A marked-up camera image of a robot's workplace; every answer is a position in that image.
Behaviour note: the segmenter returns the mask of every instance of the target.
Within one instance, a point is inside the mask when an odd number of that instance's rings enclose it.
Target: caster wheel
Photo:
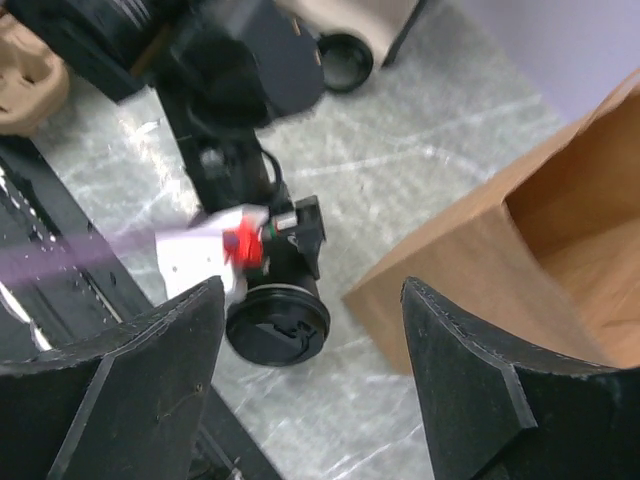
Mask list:
[[[359,38],[346,33],[318,39],[325,88],[332,93],[351,93],[367,81],[373,71],[373,54]]]
[[[311,292],[286,284],[249,290],[229,307],[227,339],[245,360],[270,367],[296,365],[315,357],[329,335],[327,307]]]

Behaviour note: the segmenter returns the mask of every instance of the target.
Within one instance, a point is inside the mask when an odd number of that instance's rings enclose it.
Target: gray floor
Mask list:
[[[195,197],[157,99],[116,108],[82,81],[37,143],[105,233],[193,214]],[[395,375],[341,295],[395,242],[548,136],[557,117],[448,3],[420,21],[393,70],[349,98],[265,132],[296,197],[320,196],[329,242],[326,350],[294,369],[224,345],[215,386],[288,479],[432,478],[411,378]],[[153,253],[126,258],[154,302]]]

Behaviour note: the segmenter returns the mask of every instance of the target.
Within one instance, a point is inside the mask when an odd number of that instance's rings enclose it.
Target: floor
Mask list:
[[[223,345],[214,385],[285,478],[433,478],[411,378],[394,374],[340,297],[405,234],[560,125],[448,2],[435,2],[400,62],[347,98],[263,132],[295,197],[315,193],[328,243],[320,290],[333,315],[315,359],[258,368]],[[196,208],[157,99],[119,108],[74,80],[37,144],[104,233],[186,221]],[[153,252],[124,259],[154,302]]]

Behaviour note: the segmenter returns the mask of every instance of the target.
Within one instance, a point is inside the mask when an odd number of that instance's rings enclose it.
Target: purple wall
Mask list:
[[[568,121],[640,67],[640,0],[454,0]]]

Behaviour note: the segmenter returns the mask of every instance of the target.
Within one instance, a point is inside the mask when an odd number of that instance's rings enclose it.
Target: cardboard box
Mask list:
[[[406,237],[346,294],[396,370],[411,373],[408,276],[531,343],[640,364],[638,77]]]

